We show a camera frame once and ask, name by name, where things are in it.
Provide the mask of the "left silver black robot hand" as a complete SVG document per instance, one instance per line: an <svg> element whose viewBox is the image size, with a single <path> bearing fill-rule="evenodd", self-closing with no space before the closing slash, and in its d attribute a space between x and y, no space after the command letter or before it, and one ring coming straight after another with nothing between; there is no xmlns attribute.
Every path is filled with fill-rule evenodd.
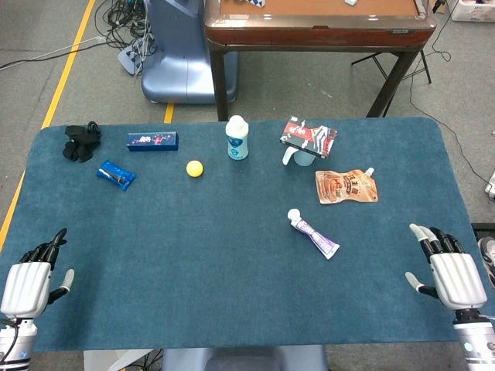
<svg viewBox="0 0 495 371"><path fill-rule="evenodd" d="M0 304L0 312L7 318L37 318L48 305L70 292L75 277L73 269L65 273L58 288L50 290L60 246L67 242L66 234L67 229L61 229L51 241L26 252L11 266Z"/></svg>

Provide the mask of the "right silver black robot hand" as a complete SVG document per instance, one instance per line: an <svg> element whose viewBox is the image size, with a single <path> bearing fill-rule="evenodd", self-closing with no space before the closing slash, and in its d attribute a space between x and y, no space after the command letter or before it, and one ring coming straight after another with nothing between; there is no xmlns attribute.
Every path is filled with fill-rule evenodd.
<svg viewBox="0 0 495 371"><path fill-rule="evenodd" d="M420 243L435 284L423 284L412 272L405 274L408 283L454 311L482 308L487 296L479 271L459 240L436 227L411 223L409 229Z"/></svg>

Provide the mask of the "purple white tube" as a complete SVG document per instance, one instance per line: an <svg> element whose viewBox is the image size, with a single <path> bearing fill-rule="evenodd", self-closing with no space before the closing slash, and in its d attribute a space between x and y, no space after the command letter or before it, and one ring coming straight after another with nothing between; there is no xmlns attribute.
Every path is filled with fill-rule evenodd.
<svg viewBox="0 0 495 371"><path fill-rule="evenodd" d="M320 232L314 230L301 217L301 213L298 209L290 209L287 213L287 217L291 225L300 233L305 234L327 260L331 259L335 252L337 252L340 248L338 243L334 243L329 238L323 236Z"/></svg>

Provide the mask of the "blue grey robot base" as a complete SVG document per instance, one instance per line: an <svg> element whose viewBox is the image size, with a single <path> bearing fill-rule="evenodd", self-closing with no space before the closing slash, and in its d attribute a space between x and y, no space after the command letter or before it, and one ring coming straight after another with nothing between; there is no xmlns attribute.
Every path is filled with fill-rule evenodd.
<svg viewBox="0 0 495 371"><path fill-rule="evenodd" d="M144 0L155 52L147 56L142 91L151 102L213 104L204 0Z"/></svg>

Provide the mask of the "orange spout pouch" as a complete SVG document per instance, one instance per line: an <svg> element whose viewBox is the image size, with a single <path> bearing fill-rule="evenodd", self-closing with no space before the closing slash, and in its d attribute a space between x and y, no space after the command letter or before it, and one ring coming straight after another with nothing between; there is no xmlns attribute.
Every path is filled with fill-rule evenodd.
<svg viewBox="0 0 495 371"><path fill-rule="evenodd" d="M323 205L337 204L342 201L375 203L378 201L377 186L372 178L374 168L366 171L354 169L340 173L334 171L316 171L316 191Z"/></svg>

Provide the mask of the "white blue bottle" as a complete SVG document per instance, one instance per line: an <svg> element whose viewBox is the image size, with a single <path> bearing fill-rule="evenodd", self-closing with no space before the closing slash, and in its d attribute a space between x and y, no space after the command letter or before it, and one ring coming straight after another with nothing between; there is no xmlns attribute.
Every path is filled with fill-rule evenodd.
<svg viewBox="0 0 495 371"><path fill-rule="evenodd" d="M248 156L248 133L249 126L240 115L234 115L225 126L227 136L227 153L236 161Z"/></svg>

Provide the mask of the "grey sneaker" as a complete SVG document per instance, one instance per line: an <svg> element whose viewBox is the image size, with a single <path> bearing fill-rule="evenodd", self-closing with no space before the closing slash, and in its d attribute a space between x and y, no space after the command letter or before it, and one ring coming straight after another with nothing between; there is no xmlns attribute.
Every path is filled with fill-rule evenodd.
<svg viewBox="0 0 495 371"><path fill-rule="evenodd" d="M478 241L478 247L483 259L483 266L487 272L489 281L495 290L495 238L483 237Z"/></svg>

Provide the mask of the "blue snack packet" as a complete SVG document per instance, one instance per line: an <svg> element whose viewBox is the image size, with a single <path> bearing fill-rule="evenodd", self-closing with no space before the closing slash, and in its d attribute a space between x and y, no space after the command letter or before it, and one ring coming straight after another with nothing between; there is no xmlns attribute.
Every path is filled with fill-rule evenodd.
<svg viewBox="0 0 495 371"><path fill-rule="evenodd" d="M113 182L115 185L119 186L122 191L126 191L137 177L135 173L129 172L108 160L101 164L96 175Z"/></svg>

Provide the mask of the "long dark blue box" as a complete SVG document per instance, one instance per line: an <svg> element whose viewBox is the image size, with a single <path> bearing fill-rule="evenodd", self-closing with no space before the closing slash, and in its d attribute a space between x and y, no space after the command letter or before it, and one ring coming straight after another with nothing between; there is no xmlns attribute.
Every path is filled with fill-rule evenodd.
<svg viewBox="0 0 495 371"><path fill-rule="evenodd" d="M175 131L128 133L129 151L177 151L179 136Z"/></svg>

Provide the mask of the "blue table mat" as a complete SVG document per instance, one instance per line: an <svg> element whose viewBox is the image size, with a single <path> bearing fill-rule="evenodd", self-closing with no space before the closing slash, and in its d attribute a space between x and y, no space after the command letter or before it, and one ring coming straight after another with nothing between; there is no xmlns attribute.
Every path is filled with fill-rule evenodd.
<svg viewBox="0 0 495 371"><path fill-rule="evenodd" d="M327 159L283 165L285 120L252 122L249 154L227 155L222 123L174 124L177 151L131 152L108 125L87 162L63 157L62 127L35 137L0 254L9 268L67 229L52 277L75 279L37 319L37 351L452 341L454 314L407 282L433 284L411 223L455 236L480 259L439 126L425 117L331 120ZM126 191L104 161L137 175ZM200 177L186 165L203 164ZM374 168L378 201L323 205L316 171ZM295 229L298 209L340 248L327 260Z"/></svg>

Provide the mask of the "red black white book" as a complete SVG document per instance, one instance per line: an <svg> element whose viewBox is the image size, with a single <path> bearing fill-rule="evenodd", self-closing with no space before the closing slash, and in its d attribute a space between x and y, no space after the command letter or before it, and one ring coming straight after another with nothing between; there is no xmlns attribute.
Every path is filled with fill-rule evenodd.
<svg viewBox="0 0 495 371"><path fill-rule="evenodd" d="M338 131L325 125L313 125L306 120L290 117L279 141L298 150L327 158L336 139Z"/></svg>

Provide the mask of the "black folding stand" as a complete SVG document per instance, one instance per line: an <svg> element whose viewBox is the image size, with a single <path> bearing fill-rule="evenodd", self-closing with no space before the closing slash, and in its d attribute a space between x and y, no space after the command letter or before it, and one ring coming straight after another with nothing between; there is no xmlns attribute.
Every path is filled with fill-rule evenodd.
<svg viewBox="0 0 495 371"><path fill-rule="evenodd" d="M351 66L355 66L357 65L358 63L362 63L366 60L372 60L375 64L375 66L378 68L379 72L381 73L382 77L386 80L388 78L388 74L385 72L384 68L382 67L380 61L378 60L378 57L381 53L372 53L368 56L365 56L363 58L360 58L358 60L355 60L353 61L350 65ZM412 78L414 77L415 75L418 75L420 73L426 73L426 78L427 78L427 81L428 81L428 84L431 84L432 83L432 78L431 78L431 74L430 74L430 71L429 71L429 68L428 68L428 63L427 63L427 60L426 60L426 55L423 51L420 52L420 63L422 64L422 68L419 69L418 67L415 67L415 69L411 72L411 73L408 73L406 75L403 76L403 80L407 80L409 78Z"/></svg>

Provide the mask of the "blue grey robot torso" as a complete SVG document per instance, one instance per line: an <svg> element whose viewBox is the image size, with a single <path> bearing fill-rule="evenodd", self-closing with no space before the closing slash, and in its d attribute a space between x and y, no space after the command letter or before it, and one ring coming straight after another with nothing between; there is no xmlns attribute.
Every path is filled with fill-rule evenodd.
<svg viewBox="0 0 495 371"><path fill-rule="evenodd" d="M167 349L161 371L329 371L324 345Z"/></svg>

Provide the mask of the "grey power strip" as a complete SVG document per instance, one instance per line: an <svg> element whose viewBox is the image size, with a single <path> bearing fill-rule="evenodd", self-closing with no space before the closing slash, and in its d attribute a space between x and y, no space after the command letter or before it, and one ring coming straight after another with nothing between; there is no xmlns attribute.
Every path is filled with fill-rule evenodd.
<svg viewBox="0 0 495 371"><path fill-rule="evenodd" d="M137 76L144 66L152 44L143 39L137 39L118 54L118 61L132 76Z"/></svg>

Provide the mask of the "white storage box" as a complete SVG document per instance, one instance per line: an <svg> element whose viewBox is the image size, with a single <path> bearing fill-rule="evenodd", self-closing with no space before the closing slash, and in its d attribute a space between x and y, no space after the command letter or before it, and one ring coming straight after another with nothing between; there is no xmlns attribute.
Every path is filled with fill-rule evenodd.
<svg viewBox="0 0 495 371"><path fill-rule="evenodd" d="M453 0L452 20L495 22L495 0Z"/></svg>

